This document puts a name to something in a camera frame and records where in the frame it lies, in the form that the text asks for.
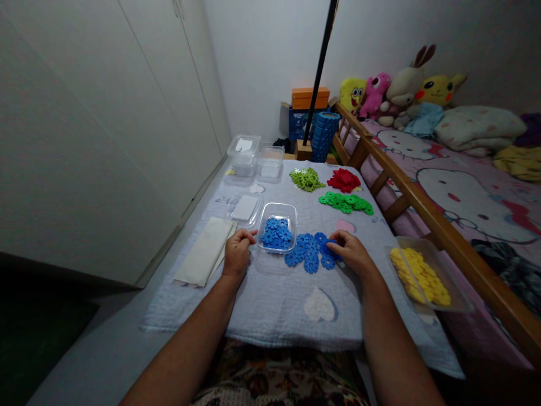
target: lime green toy piece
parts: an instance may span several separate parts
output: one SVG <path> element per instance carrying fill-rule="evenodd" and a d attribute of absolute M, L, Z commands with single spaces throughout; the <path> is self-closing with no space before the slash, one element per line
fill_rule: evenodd
<path fill-rule="evenodd" d="M 320 182 L 320 178 L 317 175 L 317 172 L 314 171 L 312 168 L 294 169 L 289 173 L 289 176 L 291 176 L 291 180 L 293 181 L 293 183 L 295 183 L 299 188 L 307 192 L 313 192 L 316 189 L 326 186 Z"/>
<path fill-rule="evenodd" d="M 342 213 L 349 214 L 354 210 L 364 211 L 367 215 L 374 215 L 374 208 L 363 198 L 357 195 L 342 195 L 341 193 L 327 192 L 318 201 L 321 204 L 332 206 Z"/>

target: wooden bed rail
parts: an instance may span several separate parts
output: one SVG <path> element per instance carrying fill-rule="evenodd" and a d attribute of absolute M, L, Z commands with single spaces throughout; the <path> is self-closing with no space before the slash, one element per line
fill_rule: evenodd
<path fill-rule="evenodd" d="M 371 155 L 383 168 L 382 173 L 370 187 L 374 198 L 389 179 L 402 192 L 402 196 L 390 207 L 382 210 L 388 224 L 390 225 L 408 207 L 412 206 L 431 231 L 425 238 L 434 242 L 440 250 L 447 251 L 476 292 L 490 306 L 495 316 L 502 321 L 503 326 L 518 344 L 522 353 L 536 369 L 541 369 L 541 321 L 520 301 L 454 226 L 445 219 L 435 204 L 419 190 L 415 182 L 374 144 L 371 134 L 355 119 L 351 112 L 340 103 L 336 103 L 335 108 L 344 118 L 333 140 L 333 145 L 343 165 L 354 167 L 360 172 L 362 163 Z M 360 136 L 351 156 L 344 148 L 346 137 L 344 140 L 340 139 L 340 133 L 346 122 L 347 132 L 353 128 Z"/>

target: red interlocking toy piece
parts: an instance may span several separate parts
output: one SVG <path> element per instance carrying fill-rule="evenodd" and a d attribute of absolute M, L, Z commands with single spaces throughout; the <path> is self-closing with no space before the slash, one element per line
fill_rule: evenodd
<path fill-rule="evenodd" d="M 327 184 L 335 189 L 340 189 L 342 193 L 349 193 L 361 185 L 359 178 L 346 169 L 340 168 L 333 172 L 334 175 L 327 181 Z"/>

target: pink plush toy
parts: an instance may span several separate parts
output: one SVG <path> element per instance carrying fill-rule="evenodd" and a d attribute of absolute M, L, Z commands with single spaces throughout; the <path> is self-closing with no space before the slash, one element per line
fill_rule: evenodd
<path fill-rule="evenodd" d="M 375 78 L 369 78 L 366 86 L 366 101 L 361 107 L 359 117 L 374 117 L 383 102 L 383 95 L 391 85 L 391 77 L 380 73 Z"/>

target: pink bedsheet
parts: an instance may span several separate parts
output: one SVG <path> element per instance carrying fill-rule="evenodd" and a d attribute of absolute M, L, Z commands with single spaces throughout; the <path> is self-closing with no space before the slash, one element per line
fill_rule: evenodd
<path fill-rule="evenodd" d="M 363 125 L 374 135 L 374 142 L 417 182 L 467 241 L 505 241 L 520 256 L 541 263 L 541 186 L 496 169 L 490 158 L 454 152 L 434 141 L 415 138 L 370 120 Z M 358 135 L 352 131 L 345 143 L 348 153 L 353 152 L 357 141 Z M 372 184 L 381 170 L 369 157 L 361 167 L 361 174 Z M 377 201 L 387 208 L 398 195 L 400 192 L 389 181 Z M 429 231 L 411 208 L 392 226 L 397 234 L 405 236 L 420 237 Z M 463 350 L 478 358 L 532 368 L 461 271 L 446 253 L 444 256 L 457 283 L 476 308 L 467 314 L 440 313 Z"/>

